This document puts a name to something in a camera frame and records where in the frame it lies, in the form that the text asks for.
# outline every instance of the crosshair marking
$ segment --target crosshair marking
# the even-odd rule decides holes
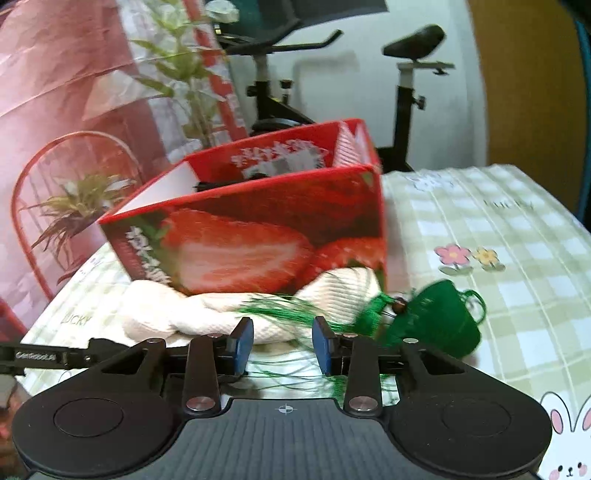
[[[288,405],[286,403],[285,405],[282,405],[281,407],[276,408],[276,410],[279,410],[281,413],[283,413],[283,415],[287,415],[288,413],[291,413],[294,410],[297,410],[297,408],[294,408],[291,405]]]

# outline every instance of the metal screw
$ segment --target metal screw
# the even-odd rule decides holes
[[[349,400],[349,407],[355,411],[372,411],[378,408],[378,401],[372,397],[353,397]]]
[[[187,400],[187,408],[194,411],[208,411],[215,406],[215,400],[210,397],[193,397]]]

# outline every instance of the bike handlebar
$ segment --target bike handlebar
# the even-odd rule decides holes
[[[267,55],[269,53],[276,53],[281,51],[300,51],[300,50],[317,50],[318,48],[325,48],[333,44],[342,34],[342,30],[335,30],[323,42],[319,43],[303,43],[293,45],[275,45],[289,34],[295,31],[301,25],[301,20],[298,18],[292,19],[287,25],[276,30],[269,38],[260,41],[250,41],[247,43],[240,43],[228,45],[226,47],[227,55]],[[245,41],[245,37],[227,38],[227,40]]]
[[[332,32],[330,37],[328,37],[323,42],[319,43],[301,43],[301,44],[294,44],[294,45],[277,45],[273,47],[273,52],[279,51],[299,51],[299,50],[316,50],[318,48],[328,47],[329,45],[333,44],[341,35],[343,34],[342,30],[335,30]]]
[[[301,25],[299,18],[290,20],[287,25],[277,29],[270,38],[266,40],[253,41],[250,43],[244,43],[241,45],[232,45],[226,48],[227,55],[259,55],[265,53],[272,53],[269,51],[273,46],[286,38],[290,33],[296,30]]]

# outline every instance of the red box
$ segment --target red box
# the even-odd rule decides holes
[[[192,154],[99,223],[132,279],[187,294],[293,294],[360,265],[383,281],[380,172],[361,120],[291,128]]]

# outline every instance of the bunny face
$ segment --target bunny face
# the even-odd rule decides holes
[[[569,411],[555,393],[541,401],[552,424],[552,440],[538,474],[546,480],[588,480],[591,476],[591,397],[581,409],[574,428]]]

